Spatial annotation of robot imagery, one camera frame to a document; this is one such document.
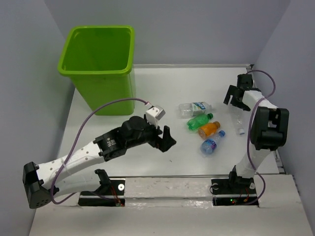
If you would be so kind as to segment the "clear bottle blue cap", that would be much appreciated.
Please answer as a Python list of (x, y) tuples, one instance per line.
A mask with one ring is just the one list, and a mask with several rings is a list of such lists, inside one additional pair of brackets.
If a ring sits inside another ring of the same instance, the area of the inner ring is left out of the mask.
[(232, 123), (234, 125), (236, 134), (240, 136), (244, 135), (245, 130), (243, 126), (243, 110), (238, 107), (230, 105), (229, 112), (231, 115)]

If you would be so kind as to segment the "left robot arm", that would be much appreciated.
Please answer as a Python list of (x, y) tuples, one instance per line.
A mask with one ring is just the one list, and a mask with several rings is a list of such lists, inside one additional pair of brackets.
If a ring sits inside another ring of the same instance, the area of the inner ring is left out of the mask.
[(29, 208), (40, 208), (56, 197), (76, 192), (106, 193), (111, 182), (105, 170), (96, 169), (89, 177), (80, 177), (78, 172), (123, 156), (128, 149), (142, 144), (166, 152), (176, 141), (168, 126), (161, 129), (148, 123), (146, 117), (133, 116), (120, 127), (96, 137), (76, 152), (70, 152), (69, 156), (42, 164), (25, 164), (22, 181)]

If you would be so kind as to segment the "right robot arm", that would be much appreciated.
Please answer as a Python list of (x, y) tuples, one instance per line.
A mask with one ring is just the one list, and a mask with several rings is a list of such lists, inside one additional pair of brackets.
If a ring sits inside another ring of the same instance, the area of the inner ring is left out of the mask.
[(237, 85), (229, 86), (223, 103), (251, 112), (246, 153), (226, 181), (227, 189), (237, 193), (250, 187), (254, 174), (269, 153), (285, 145), (289, 111), (272, 104), (268, 96), (255, 88), (250, 73), (237, 76)]

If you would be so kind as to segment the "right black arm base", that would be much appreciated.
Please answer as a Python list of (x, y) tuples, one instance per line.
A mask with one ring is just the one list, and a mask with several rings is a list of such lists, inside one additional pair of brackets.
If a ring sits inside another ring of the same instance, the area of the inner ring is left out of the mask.
[(253, 178), (239, 177), (235, 171), (228, 177), (212, 179), (209, 191), (214, 206), (259, 206)]

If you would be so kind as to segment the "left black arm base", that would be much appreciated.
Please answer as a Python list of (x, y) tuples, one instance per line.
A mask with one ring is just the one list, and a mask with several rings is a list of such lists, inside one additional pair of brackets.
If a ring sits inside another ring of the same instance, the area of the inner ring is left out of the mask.
[(95, 191), (83, 191), (79, 195), (81, 207), (124, 207), (125, 178), (110, 178), (105, 170), (97, 169), (99, 187)]

